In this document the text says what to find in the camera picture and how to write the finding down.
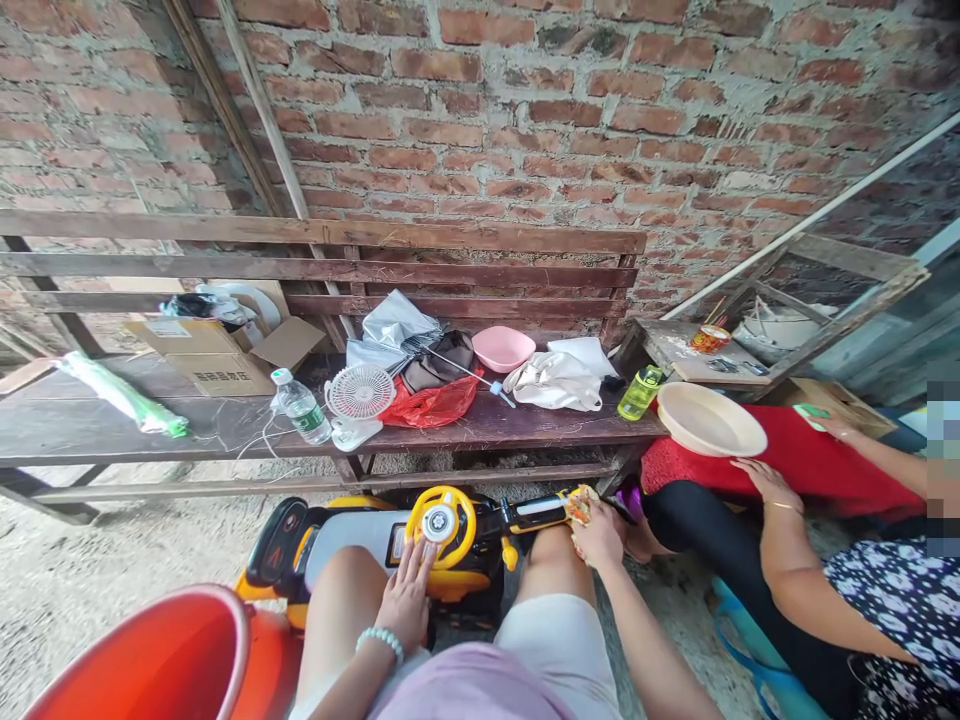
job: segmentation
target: fan grille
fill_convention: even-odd
[[[370,420],[393,402],[397,391],[386,370],[376,365],[355,365],[341,370],[327,386],[327,404],[337,415]]]

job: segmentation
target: red bucket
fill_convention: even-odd
[[[195,585],[124,620],[23,720],[280,720],[301,649],[283,616],[225,587]]]

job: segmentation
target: concrete floor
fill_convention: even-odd
[[[449,456],[385,456],[377,471],[442,470]],[[334,474],[326,459],[114,466],[97,481],[184,483],[230,477]],[[66,483],[77,469],[38,475]],[[544,488],[486,486],[493,497],[533,497]],[[198,582],[232,585],[280,497],[251,496],[111,503],[93,525],[75,528],[0,501],[0,717],[16,718],[85,647],[145,603]],[[328,494],[305,496],[313,504]],[[750,678],[721,649],[704,603],[709,575],[693,557],[628,561],[651,609],[724,716],[762,720]],[[630,686],[606,596],[601,619],[623,716],[644,717]]]

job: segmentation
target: hand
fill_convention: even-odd
[[[414,544],[408,540],[403,547],[400,567],[387,581],[383,603],[377,613],[374,627],[389,630],[410,657],[420,646],[427,632],[430,603],[427,600],[427,578],[437,559],[437,546],[424,538]]]
[[[822,410],[823,412],[827,413],[828,417],[811,418],[811,420],[817,423],[817,425],[823,427],[824,430],[833,435],[837,440],[847,442],[853,436],[860,434],[860,431],[853,427],[853,425],[848,423],[846,420],[842,420],[836,415],[831,414],[827,408],[819,407],[818,405],[814,405],[813,407],[817,408],[817,410]]]
[[[617,527],[620,518],[603,501],[587,498],[585,502],[590,508],[590,523],[572,523],[573,535],[583,559],[602,574],[623,564],[623,538]]]
[[[751,460],[750,458],[737,458],[731,460],[730,464],[747,474],[765,503],[782,503],[796,508],[798,512],[803,512],[803,501],[800,496],[790,489],[786,480],[783,479],[783,475],[765,462]]]

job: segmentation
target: yellow steering wheel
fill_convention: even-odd
[[[466,532],[460,546],[444,555],[444,551],[457,539],[460,532],[457,509],[463,510]],[[449,570],[467,556],[477,537],[477,511],[473,508],[473,501],[465,492],[450,485],[437,485],[425,490],[410,511],[410,519],[407,520],[403,536],[414,541],[425,536],[430,542],[439,545],[438,560],[433,564],[433,569]]]

